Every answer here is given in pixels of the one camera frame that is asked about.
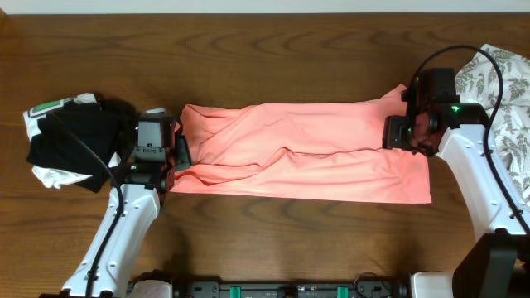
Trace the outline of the pink t-shirt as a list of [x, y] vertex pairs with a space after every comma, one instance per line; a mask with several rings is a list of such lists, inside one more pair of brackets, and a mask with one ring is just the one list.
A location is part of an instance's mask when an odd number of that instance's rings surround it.
[[427, 159], [382, 145], [383, 125], [406, 105], [401, 87], [357, 103], [187, 105], [191, 167], [174, 191], [288, 199], [428, 204]]

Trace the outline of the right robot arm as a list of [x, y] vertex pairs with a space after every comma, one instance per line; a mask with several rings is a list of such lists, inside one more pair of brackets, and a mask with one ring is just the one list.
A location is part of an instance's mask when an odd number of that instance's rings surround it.
[[527, 297], [529, 208], [486, 130], [477, 103], [462, 103], [451, 68], [422, 70], [402, 93], [403, 116], [388, 116], [383, 148], [438, 155], [469, 210], [475, 245], [453, 272], [417, 272], [409, 297]]

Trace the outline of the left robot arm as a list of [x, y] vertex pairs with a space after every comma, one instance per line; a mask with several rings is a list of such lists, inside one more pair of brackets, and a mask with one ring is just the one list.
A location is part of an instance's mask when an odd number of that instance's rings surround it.
[[174, 173], [189, 166], [181, 122], [163, 112], [141, 117], [139, 143], [111, 168], [107, 211], [61, 297], [125, 297], [147, 230], [158, 216]]

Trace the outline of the white fern print cloth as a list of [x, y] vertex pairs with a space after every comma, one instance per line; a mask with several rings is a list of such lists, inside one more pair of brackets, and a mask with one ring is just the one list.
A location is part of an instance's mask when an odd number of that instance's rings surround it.
[[[484, 44], [482, 50], [498, 64], [503, 78], [503, 98], [492, 131], [499, 155], [513, 183], [529, 203], [529, 59]], [[479, 103], [491, 114], [499, 81], [496, 71], [483, 55], [477, 54], [455, 77], [456, 91], [463, 103]]]

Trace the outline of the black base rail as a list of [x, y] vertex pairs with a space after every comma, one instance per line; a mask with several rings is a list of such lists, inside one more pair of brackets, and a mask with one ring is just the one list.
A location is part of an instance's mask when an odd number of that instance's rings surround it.
[[130, 281], [127, 297], [168, 298], [407, 298], [410, 287], [394, 277], [364, 272], [343, 281], [223, 281], [215, 276], [175, 277], [144, 272]]

